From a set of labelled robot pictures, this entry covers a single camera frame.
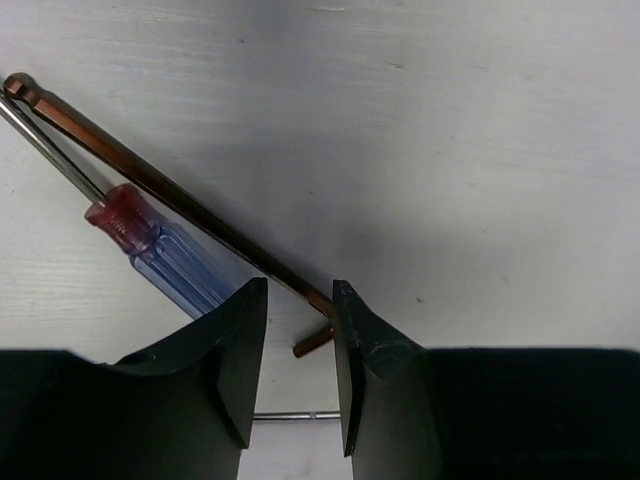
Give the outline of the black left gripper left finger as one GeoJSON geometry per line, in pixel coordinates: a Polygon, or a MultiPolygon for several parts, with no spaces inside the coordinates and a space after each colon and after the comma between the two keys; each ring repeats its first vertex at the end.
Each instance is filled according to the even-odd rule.
{"type": "Polygon", "coordinates": [[[233,479],[250,443],[268,284],[114,364],[1,354],[5,479],[233,479]]]}

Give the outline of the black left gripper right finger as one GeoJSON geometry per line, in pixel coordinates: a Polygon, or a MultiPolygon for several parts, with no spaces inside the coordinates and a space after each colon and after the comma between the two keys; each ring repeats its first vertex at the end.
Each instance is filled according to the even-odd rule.
{"type": "Polygon", "coordinates": [[[635,479],[639,355],[425,348],[333,284],[344,454],[357,479],[635,479]]]}

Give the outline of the medium brown hex key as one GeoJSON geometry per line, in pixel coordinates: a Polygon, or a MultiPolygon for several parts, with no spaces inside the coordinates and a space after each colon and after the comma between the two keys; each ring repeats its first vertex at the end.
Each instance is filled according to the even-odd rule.
{"type": "Polygon", "coordinates": [[[50,126],[324,315],[327,324],[294,345],[295,357],[305,356],[333,340],[335,310],[329,297],[274,255],[234,229],[74,107],[42,88],[28,74],[9,75],[3,81],[2,92],[10,99],[24,103],[50,126]]]}

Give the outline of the red blue handled screwdriver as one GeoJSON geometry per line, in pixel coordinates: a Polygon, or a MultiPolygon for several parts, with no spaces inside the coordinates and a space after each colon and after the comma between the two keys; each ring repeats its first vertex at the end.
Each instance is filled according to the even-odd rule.
{"type": "Polygon", "coordinates": [[[6,94],[1,95],[1,115],[90,201],[85,220],[191,318],[212,312],[240,288],[228,260],[207,252],[133,185],[102,190],[6,94]]]}

